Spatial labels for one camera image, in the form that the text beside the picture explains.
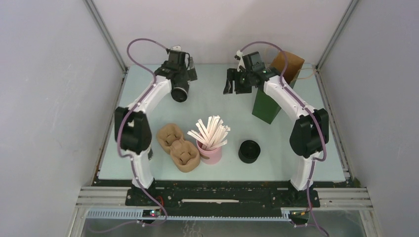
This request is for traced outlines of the green paper bag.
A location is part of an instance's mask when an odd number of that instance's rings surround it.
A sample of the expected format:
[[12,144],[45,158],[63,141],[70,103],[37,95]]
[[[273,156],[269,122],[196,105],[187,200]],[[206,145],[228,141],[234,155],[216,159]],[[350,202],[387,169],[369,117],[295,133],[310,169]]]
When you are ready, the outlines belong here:
[[305,115],[303,107],[306,102],[293,90],[305,60],[290,52],[278,53],[268,65],[279,71],[258,89],[253,104],[252,115],[271,124],[280,110],[285,111],[292,121]]

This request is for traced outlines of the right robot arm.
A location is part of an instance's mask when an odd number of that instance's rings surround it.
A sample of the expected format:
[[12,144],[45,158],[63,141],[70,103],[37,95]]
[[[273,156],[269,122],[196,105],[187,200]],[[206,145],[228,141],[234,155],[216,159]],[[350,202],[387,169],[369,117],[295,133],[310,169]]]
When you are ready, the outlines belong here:
[[314,163],[320,154],[326,154],[329,141],[329,115],[325,109],[316,109],[304,101],[290,86],[300,70],[295,63],[301,58],[281,52],[270,66],[266,66],[259,52],[244,54],[238,50],[234,56],[239,61],[236,68],[227,70],[223,94],[251,93],[257,88],[275,101],[293,122],[290,146],[299,156],[296,172],[291,178],[294,189],[287,193],[288,202],[301,206],[307,200],[306,189],[313,181]]

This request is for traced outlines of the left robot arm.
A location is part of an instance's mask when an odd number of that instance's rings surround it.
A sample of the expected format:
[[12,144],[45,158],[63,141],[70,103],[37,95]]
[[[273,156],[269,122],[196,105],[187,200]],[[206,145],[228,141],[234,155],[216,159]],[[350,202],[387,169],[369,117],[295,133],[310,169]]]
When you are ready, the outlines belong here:
[[167,53],[168,59],[155,71],[148,70],[153,79],[140,96],[126,107],[117,107],[114,112],[118,154],[130,159],[133,184],[141,188],[137,199],[146,206],[156,199],[156,192],[149,188],[154,177],[149,164],[152,132],[147,115],[168,94],[176,102],[185,102],[190,82],[197,78],[189,53],[174,49]]

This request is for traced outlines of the black paper coffee cup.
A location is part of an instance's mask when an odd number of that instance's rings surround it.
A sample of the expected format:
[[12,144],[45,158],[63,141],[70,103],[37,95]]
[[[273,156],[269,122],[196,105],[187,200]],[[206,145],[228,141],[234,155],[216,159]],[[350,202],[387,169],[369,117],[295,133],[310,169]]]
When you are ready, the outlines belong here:
[[174,101],[182,103],[188,98],[189,84],[173,84],[171,89],[171,97]]

